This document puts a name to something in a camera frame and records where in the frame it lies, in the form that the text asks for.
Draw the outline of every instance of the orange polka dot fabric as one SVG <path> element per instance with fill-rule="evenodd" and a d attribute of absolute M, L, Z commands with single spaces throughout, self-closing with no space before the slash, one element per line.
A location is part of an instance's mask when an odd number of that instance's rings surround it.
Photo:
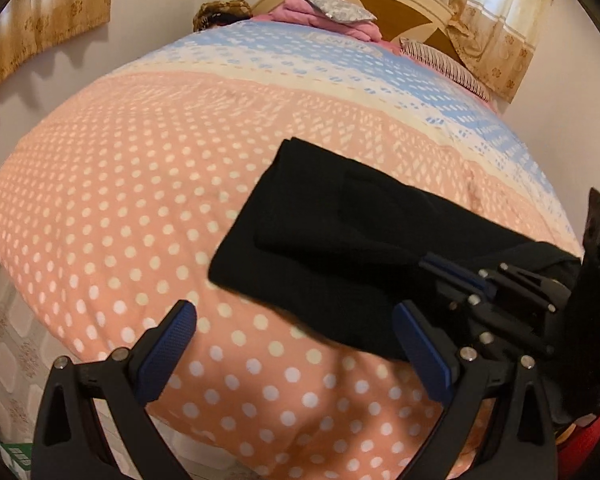
<path fill-rule="evenodd" d="M 529 236 L 569 240 L 453 146 L 382 111 L 248 79 L 147 70 L 95 82 L 18 144 L 0 170 L 0 261 L 84 360 L 133 345 L 178 299 L 193 302 L 196 335 L 150 407 L 176 430 L 272 479 L 394 479 L 441 413 L 411 367 L 324 341 L 206 278 L 291 136 Z M 487 417 L 486 406 L 453 476 L 471 463 Z"/>

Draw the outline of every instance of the folded black garment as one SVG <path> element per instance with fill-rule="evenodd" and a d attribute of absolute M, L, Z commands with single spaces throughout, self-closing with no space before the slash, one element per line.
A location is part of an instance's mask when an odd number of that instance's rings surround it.
<path fill-rule="evenodd" d="M 283 308 L 327 338 L 405 359 L 392 308 L 426 300 L 432 252 L 468 269 L 507 262 L 572 288 L 580 261 L 431 193 L 285 140 L 211 261 L 209 279 Z"/>

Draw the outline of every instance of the polka dot bedsheet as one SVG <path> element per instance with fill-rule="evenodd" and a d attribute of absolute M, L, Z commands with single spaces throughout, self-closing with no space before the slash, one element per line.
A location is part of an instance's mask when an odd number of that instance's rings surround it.
<path fill-rule="evenodd" d="M 192 301 L 196 335 L 150 406 L 174 430 L 267 478 L 391 480 L 441 413 L 411 367 L 206 278 L 292 136 L 580 253 L 524 144 L 454 83 L 351 38 L 241 22 L 104 76 L 25 136 L 0 170 L 0 261 L 83 360 Z M 487 418 L 485 407 L 452 476 Z"/>

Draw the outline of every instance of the sheer curtain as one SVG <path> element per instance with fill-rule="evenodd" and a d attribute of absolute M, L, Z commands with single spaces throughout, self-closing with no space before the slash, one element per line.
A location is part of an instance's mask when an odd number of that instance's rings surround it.
<path fill-rule="evenodd" d="M 440 0 L 453 17 L 448 34 L 467 68 L 511 102 L 538 44 L 553 0 Z"/>
<path fill-rule="evenodd" d="M 109 21 L 111 0 L 11 0 L 0 14 L 0 82 L 29 57 Z"/>

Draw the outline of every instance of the pink blanket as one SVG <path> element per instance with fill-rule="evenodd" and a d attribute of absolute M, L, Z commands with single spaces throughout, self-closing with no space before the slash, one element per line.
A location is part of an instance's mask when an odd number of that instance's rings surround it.
<path fill-rule="evenodd" d="M 400 48 L 382 39 L 380 29 L 375 23 L 359 22 L 351 25 L 336 23 L 319 10 L 315 10 L 305 0 L 285 0 L 269 14 L 256 16 L 254 20 L 263 22 L 294 23 L 308 27 L 321 28 L 356 38 L 360 41 L 377 43 L 394 54 L 400 54 Z"/>

